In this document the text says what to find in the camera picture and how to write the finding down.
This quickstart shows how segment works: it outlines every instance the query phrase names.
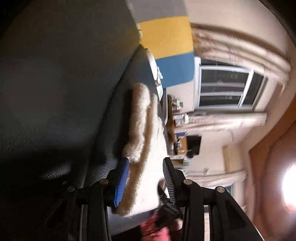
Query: black leather seat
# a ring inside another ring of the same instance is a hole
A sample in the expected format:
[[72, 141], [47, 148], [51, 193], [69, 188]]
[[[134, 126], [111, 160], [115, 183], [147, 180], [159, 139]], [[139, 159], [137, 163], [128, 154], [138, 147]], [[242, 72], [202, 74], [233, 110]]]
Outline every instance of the black leather seat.
[[[138, 82], [151, 93], [156, 86], [124, 0], [33, 0], [8, 15], [0, 40], [0, 237], [53, 240], [58, 217], [48, 212], [60, 190], [91, 185], [116, 167], [128, 140], [129, 92]], [[150, 215], [110, 214], [111, 234]]]

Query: yellow stripe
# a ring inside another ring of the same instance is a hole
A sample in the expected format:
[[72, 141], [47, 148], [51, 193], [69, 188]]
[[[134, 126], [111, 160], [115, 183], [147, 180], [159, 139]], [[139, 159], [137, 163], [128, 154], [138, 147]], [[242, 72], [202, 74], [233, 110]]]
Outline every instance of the yellow stripe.
[[189, 18], [176, 16], [140, 23], [141, 44], [149, 48], [154, 58], [164, 58], [193, 51]]

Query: white wall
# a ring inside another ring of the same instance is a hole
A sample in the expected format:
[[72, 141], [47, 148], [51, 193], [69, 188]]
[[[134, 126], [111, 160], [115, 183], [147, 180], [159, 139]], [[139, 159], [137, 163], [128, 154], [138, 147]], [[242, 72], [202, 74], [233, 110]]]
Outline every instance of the white wall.
[[194, 83], [193, 81], [167, 87], [167, 94], [179, 98], [183, 102], [183, 112], [194, 111]]
[[224, 172], [222, 147], [232, 142], [228, 131], [205, 131], [201, 133], [200, 153], [190, 161], [189, 171], [202, 171], [209, 168], [209, 172]]

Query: window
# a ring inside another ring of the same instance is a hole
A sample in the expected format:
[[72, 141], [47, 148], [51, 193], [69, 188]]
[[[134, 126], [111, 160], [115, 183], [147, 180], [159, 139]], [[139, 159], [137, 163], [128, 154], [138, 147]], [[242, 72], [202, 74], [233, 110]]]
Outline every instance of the window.
[[195, 109], [252, 109], [265, 82], [252, 69], [199, 57], [195, 71]]
[[228, 191], [231, 196], [233, 196], [233, 184], [231, 186], [225, 187], [225, 190]]

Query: curtain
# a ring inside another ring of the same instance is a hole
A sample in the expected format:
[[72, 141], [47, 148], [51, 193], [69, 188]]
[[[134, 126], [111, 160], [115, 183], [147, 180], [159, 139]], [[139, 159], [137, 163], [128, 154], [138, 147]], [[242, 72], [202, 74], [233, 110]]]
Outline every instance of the curtain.
[[194, 172], [188, 173], [189, 179], [196, 182], [201, 187], [216, 187], [216, 186], [228, 186], [237, 181], [244, 181], [247, 177], [247, 172], [229, 172], [216, 175], [196, 175]]
[[192, 24], [195, 53], [204, 59], [225, 62], [267, 76], [285, 85], [291, 64], [277, 53], [249, 40], [222, 31], [197, 27]]
[[240, 127], [264, 125], [266, 113], [208, 114], [189, 116], [189, 123], [174, 128], [175, 133], [199, 134], [203, 131], [216, 131]]

